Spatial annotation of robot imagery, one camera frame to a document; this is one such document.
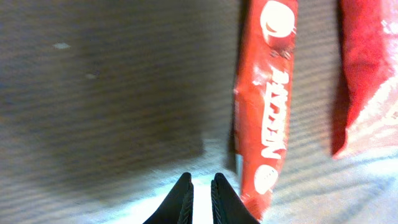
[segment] red candy bar wrapper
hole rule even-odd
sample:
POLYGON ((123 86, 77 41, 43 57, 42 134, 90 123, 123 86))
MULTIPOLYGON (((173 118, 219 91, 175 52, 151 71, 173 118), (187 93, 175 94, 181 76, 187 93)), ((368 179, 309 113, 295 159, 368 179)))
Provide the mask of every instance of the red candy bar wrapper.
POLYGON ((252 0, 235 93, 241 199, 260 220, 284 163, 292 95, 296 0, 252 0))
POLYGON ((398 1, 341 0, 351 105, 335 159, 398 147, 398 1))

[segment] white logo circle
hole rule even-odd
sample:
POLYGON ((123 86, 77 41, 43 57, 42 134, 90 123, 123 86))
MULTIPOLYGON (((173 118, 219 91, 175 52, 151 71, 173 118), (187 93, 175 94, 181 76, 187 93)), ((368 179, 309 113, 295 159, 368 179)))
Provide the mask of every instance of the white logo circle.
POLYGON ((261 165, 254 174, 254 188, 259 194, 265 194, 278 179, 278 172, 269 165, 261 165))
POLYGON ((269 36, 287 37, 294 30, 294 13, 285 4, 269 1, 260 16, 260 25, 266 41, 269 36))

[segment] gray floor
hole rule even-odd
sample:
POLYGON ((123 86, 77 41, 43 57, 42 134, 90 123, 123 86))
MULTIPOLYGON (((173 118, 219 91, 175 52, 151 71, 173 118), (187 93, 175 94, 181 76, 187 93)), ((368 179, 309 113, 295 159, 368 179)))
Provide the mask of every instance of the gray floor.
MULTIPOLYGON (((242 7, 0 3, 0 223, 140 223, 185 171, 194 222, 210 223, 214 174, 238 190, 242 7)), ((397 151, 330 157, 348 103, 336 7, 300 1, 289 152, 266 223, 398 222, 397 151)))

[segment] red plastic wrapper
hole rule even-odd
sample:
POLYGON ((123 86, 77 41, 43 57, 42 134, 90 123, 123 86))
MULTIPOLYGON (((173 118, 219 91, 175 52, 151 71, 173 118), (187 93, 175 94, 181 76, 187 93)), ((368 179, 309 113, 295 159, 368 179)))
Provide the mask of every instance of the red plastic wrapper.
POLYGON ((296 0, 252 0, 235 93, 241 200, 260 220, 284 163, 292 94, 296 0))
POLYGON ((341 0, 351 105, 335 159, 398 147, 398 1, 341 0))

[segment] light patch on floor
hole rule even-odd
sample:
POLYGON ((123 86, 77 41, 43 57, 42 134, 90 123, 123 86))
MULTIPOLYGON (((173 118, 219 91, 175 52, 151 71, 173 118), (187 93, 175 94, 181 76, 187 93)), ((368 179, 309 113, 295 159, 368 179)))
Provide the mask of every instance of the light patch on floor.
POLYGON ((86 74, 86 78, 87 78, 87 79, 96 79, 96 78, 97 78, 97 76, 96 76, 96 75, 94 75, 94 74, 90 74, 90 73, 88 73, 88 74, 86 74))
POLYGON ((70 45, 68 45, 67 43, 56 43, 56 44, 53 44, 53 46, 54 46, 56 49, 59 49, 59 50, 63 50, 63 49, 68 49, 68 48, 70 48, 70 45))

